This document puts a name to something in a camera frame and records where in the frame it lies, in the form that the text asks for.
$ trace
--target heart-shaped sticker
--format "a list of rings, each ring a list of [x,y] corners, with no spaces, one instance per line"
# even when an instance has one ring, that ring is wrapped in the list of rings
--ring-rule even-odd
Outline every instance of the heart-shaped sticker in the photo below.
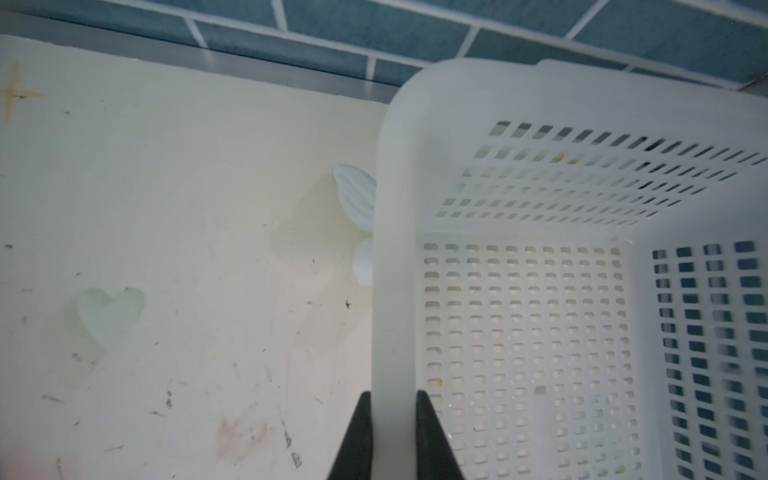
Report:
[[[90,288],[78,296],[77,308],[85,329],[111,351],[139,320],[144,293],[138,288],[126,288],[112,297],[102,289]]]

